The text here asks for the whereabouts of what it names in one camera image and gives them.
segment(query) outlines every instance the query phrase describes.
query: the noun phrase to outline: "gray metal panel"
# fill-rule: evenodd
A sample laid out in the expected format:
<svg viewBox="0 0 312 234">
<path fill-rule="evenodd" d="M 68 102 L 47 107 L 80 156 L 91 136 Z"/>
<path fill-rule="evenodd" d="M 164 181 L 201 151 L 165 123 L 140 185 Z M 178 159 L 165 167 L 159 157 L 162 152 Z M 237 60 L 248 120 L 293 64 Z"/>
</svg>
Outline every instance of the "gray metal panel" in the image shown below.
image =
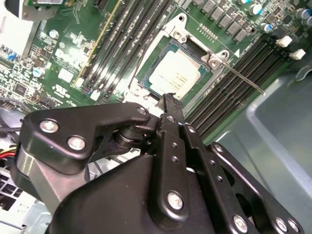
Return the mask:
<svg viewBox="0 0 312 234">
<path fill-rule="evenodd" d="M 277 79 L 215 141 L 312 233 L 312 76 L 294 78 Z"/>
</svg>

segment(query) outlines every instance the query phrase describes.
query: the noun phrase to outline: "yellow wire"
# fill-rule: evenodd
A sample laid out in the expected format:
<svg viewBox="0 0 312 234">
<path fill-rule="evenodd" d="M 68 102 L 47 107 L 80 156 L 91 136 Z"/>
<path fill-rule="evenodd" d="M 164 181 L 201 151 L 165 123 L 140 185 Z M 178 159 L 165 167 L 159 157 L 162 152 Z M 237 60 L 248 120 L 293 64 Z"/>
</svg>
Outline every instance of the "yellow wire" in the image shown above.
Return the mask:
<svg viewBox="0 0 312 234">
<path fill-rule="evenodd" d="M 0 155 L 3 155 L 5 153 L 11 152 L 11 151 L 15 151 L 15 150 L 16 150 L 16 147 L 12 147 L 10 149 L 7 149 L 7 150 L 4 150 L 4 151 L 0 152 Z"/>
</svg>

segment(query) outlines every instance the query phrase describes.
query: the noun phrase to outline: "silver screw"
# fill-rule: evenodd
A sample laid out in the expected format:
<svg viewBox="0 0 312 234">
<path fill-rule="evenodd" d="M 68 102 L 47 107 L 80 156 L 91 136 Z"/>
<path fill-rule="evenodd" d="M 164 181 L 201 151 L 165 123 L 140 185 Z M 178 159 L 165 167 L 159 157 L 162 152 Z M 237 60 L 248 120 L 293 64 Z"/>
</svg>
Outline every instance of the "silver screw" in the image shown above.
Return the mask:
<svg viewBox="0 0 312 234">
<path fill-rule="evenodd" d="M 142 115 L 146 115 L 146 110 L 143 107 L 137 108 L 137 111 Z"/>
<path fill-rule="evenodd" d="M 175 210 L 181 210 L 183 207 L 183 200 L 182 198 L 175 192 L 168 193 L 168 202 L 169 205 L 174 208 Z"/>
<path fill-rule="evenodd" d="M 73 150 L 82 150 L 84 147 L 86 147 L 86 142 L 78 136 L 69 138 L 67 144 Z"/>
<path fill-rule="evenodd" d="M 55 133 L 59 129 L 58 124 L 51 120 L 45 120 L 41 122 L 39 126 L 40 129 L 46 133 Z"/>
<path fill-rule="evenodd" d="M 218 152 L 223 152 L 223 149 L 219 145 L 215 145 L 215 148 Z"/>
<path fill-rule="evenodd" d="M 294 221 L 292 221 L 291 219 L 288 219 L 288 223 L 297 233 L 299 232 L 299 228 Z"/>
<path fill-rule="evenodd" d="M 195 129 L 192 126 L 188 127 L 191 133 L 195 133 Z"/>
<path fill-rule="evenodd" d="M 239 229 L 242 233 L 247 233 L 248 231 L 247 224 L 241 216 L 235 214 L 233 216 L 233 221 L 237 229 Z"/>
<path fill-rule="evenodd" d="M 283 232 L 287 232 L 287 226 L 282 219 L 276 218 L 276 223 Z"/>
<path fill-rule="evenodd" d="M 175 119 L 174 119 L 172 116 L 167 116 L 167 119 L 168 119 L 171 123 L 174 123 L 174 122 L 175 122 Z"/>
</svg>

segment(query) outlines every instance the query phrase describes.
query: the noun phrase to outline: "red wire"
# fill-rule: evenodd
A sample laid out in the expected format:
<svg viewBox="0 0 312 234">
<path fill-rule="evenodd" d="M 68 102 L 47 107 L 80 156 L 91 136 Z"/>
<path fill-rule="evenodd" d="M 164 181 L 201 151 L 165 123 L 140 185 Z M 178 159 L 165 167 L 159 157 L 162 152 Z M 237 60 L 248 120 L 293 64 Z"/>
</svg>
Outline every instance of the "red wire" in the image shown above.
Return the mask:
<svg viewBox="0 0 312 234">
<path fill-rule="evenodd" d="M 8 157 L 8 156 L 14 156 L 14 155 L 15 155 L 15 153 L 13 153 L 13 152 L 4 153 L 3 155 L 0 155 L 0 159 Z"/>
</svg>

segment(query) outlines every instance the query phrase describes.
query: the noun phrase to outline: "white label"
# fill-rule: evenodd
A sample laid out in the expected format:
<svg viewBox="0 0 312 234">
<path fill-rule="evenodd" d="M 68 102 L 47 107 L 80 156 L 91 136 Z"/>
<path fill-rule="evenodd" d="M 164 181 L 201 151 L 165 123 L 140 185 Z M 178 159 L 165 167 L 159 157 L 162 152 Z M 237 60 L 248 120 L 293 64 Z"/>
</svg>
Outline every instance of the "white label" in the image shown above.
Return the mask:
<svg viewBox="0 0 312 234">
<path fill-rule="evenodd" d="M 72 78 L 74 77 L 73 73 L 70 73 L 66 69 L 62 68 L 58 74 L 58 78 L 70 83 L 72 81 Z"/>
<path fill-rule="evenodd" d="M 63 0 L 37 0 L 37 4 L 62 4 Z"/>
</svg>

